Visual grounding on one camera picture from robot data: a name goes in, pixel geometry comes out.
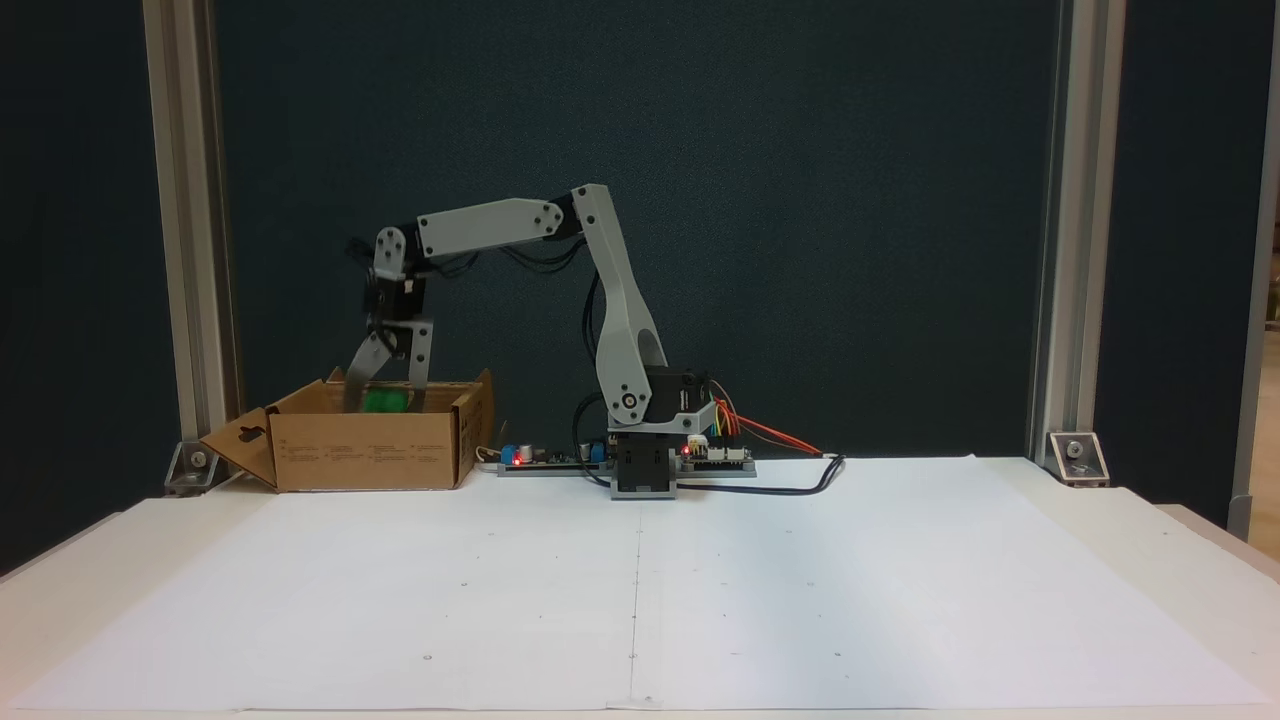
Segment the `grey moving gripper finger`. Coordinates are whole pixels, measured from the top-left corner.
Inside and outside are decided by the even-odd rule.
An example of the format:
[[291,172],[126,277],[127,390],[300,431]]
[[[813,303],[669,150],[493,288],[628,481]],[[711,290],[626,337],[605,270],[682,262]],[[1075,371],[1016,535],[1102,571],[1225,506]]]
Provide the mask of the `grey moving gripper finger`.
[[394,346],[388,345],[379,333],[370,333],[365,338],[346,372],[344,413],[361,411],[369,382],[394,356]]

